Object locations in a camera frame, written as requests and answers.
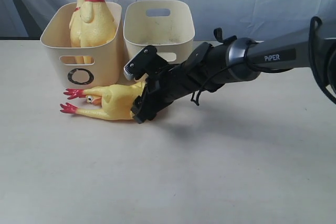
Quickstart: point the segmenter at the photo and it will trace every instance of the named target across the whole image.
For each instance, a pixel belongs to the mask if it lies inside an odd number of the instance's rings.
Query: plastic basket
[[[145,46],[154,45],[169,63],[181,63],[193,50],[195,28],[186,3],[144,0],[127,8],[123,35],[128,59]]]
[[[110,42],[87,48],[71,48],[69,23],[76,3],[62,6],[51,19],[41,36],[57,75],[65,88],[87,89],[108,86],[118,82],[123,64],[122,7],[106,2],[117,26]],[[92,64],[76,64],[74,56],[91,56]]]

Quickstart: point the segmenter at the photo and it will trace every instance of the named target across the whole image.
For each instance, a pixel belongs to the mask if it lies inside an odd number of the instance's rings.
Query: red neck band
[[[105,0],[85,0],[86,2],[105,2]]]

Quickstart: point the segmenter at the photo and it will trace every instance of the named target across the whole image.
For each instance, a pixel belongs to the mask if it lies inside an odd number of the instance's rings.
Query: white table surface
[[[138,125],[61,113],[39,41],[0,56],[1,224],[335,223],[336,107],[310,69]]]

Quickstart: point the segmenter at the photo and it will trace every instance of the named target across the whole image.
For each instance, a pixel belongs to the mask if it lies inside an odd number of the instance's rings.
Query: basket handle hole
[[[177,60],[177,55],[174,52],[158,52],[157,54],[168,62],[174,62]]]
[[[146,15],[148,17],[168,17],[170,16],[170,10],[166,8],[148,9]]]
[[[95,64],[95,59],[91,56],[61,56],[59,60],[67,66],[87,66]]]

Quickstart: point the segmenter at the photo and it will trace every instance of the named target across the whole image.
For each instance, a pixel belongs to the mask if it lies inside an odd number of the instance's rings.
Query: yellow rubber chicken
[[[86,110],[78,108],[70,103],[61,104],[63,113],[84,115],[103,120],[132,120],[131,111],[134,100],[142,94],[145,82],[138,82],[131,86],[113,84],[106,87],[94,87],[91,89],[67,89],[65,95],[69,100],[74,98],[86,98],[88,103],[101,105],[101,109]]]
[[[105,0],[85,0],[80,8],[81,47],[96,47],[110,42],[116,35],[114,16]],[[84,63],[90,64],[90,56],[84,57]]]
[[[80,7],[84,3],[85,0],[77,0],[76,9],[74,10],[70,24],[70,41],[71,47],[80,47],[80,37],[81,37],[81,18],[80,18]],[[77,64],[84,64],[84,59],[82,56],[75,57]]]

